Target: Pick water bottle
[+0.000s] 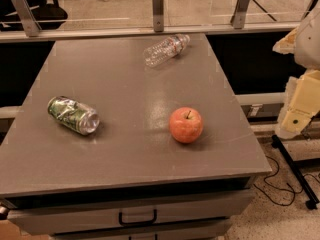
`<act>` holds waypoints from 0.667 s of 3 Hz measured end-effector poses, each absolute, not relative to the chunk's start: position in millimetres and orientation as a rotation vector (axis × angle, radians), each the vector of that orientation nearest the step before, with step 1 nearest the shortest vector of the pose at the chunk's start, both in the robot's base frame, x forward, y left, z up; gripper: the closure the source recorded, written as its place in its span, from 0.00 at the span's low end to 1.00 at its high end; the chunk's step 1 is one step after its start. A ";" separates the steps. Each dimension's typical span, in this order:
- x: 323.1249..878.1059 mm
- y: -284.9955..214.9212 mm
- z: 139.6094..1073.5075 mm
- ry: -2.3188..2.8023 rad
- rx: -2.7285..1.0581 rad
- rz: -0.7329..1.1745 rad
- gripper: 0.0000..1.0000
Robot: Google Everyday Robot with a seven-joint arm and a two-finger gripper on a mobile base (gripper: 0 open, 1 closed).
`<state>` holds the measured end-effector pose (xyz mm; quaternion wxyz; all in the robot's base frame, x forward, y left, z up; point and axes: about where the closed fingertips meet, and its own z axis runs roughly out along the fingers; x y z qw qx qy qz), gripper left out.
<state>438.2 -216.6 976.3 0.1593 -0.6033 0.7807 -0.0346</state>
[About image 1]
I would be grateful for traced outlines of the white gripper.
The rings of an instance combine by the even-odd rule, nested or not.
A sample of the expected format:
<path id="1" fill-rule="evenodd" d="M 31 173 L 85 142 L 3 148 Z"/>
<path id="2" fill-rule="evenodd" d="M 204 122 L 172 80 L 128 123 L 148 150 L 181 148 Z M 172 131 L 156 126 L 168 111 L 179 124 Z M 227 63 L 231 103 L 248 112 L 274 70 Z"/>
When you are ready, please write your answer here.
<path id="1" fill-rule="evenodd" d="M 320 8 L 315 7 L 272 50 L 293 54 L 295 62 L 308 69 L 299 78 L 290 77 L 284 93 L 275 134 L 282 139 L 298 136 L 320 112 Z"/>

